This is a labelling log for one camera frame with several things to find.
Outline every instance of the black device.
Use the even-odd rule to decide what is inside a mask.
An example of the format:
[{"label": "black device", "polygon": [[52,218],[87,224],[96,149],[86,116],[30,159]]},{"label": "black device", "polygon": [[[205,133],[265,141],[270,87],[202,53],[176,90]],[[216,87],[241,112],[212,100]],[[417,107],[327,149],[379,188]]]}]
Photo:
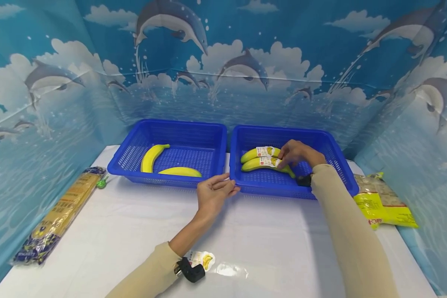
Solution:
[{"label": "black device", "polygon": [[197,266],[192,267],[191,263],[189,263],[189,260],[186,257],[183,257],[182,260],[177,262],[174,273],[176,276],[183,274],[185,278],[192,283],[198,282],[205,276],[204,266],[202,266],[202,264],[198,264]]},{"label": "black device", "polygon": [[298,186],[311,187],[311,174],[298,176],[296,178],[296,184],[298,184]]}]

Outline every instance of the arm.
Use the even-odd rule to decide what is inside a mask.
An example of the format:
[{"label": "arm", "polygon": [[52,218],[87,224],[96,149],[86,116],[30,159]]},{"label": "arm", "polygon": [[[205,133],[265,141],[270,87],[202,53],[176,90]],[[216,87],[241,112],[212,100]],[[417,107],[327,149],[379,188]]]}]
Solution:
[{"label": "arm", "polygon": [[199,210],[191,222],[170,242],[158,245],[144,263],[121,280],[106,298],[154,298],[169,288],[177,280],[174,274],[177,261],[212,226],[226,198],[240,191],[235,181],[223,181],[228,177],[227,173],[199,183]]},{"label": "arm", "polygon": [[320,152],[291,140],[280,152],[283,167],[305,160],[313,169],[311,188],[326,217],[347,298],[398,298],[381,242],[354,203],[336,170]]}]

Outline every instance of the hand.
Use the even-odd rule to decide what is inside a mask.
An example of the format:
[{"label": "hand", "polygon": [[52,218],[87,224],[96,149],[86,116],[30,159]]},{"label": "hand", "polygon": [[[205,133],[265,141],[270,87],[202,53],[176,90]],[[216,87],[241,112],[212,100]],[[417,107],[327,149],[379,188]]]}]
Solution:
[{"label": "hand", "polygon": [[235,186],[235,180],[226,180],[229,175],[229,173],[217,175],[197,185],[197,200],[199,201],[197,217],[214,220],[220,213],[226,198],[240,191],[240,188]]},{"label": "hand", "polygon": [[296,164],[301,161],[308,162],[312,168],[319,164],[326,163],[326,158],[322,153],[300,141],[295,140],[289,140],[281,148],[278,158],[282,160],[282,162],[278,164],[279,169],[283,169],[283,167],[289,163],[293,163],[293,166],[296,166]]}]

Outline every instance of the beige sleeve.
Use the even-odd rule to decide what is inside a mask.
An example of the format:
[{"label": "beige sleeve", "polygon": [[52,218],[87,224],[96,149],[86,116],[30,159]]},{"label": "beige sleeve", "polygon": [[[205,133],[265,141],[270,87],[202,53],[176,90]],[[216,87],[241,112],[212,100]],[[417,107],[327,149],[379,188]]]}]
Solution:
[{"label": "beige sleeve", "polygon": [[346,298],[398,298],[386,253],[329,164],[313,169],[312,192],[323,208]]},{"label": "beige sleeve", "polygon": [[156,297],[176,281],[174,266],[181,259],[169,242],[157,245],[144,263],[121,280],[106,298]]}]

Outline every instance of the sticker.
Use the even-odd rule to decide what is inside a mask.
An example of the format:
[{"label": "sticker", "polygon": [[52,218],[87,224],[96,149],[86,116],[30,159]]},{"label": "sticker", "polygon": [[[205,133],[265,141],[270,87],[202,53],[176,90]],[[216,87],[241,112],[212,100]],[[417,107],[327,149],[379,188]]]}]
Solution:
[{"label": "sticker", "polygon": [[205,272],[209,271],[215,264],[215,255],[208,251],[189,251],[186,255],[192,267],[202,264]]},{"label": "sticker", "polygon": [[269,157],[269,156],[260,157],[261,166],[270,166],[272,168],[276,168],[280,162],[281,160],[276,157]]},{"label": "sticker", "polygon": [[256,156],[273,156],[275,153],[275,147],[265,146],[265,147],[256,147]]}]

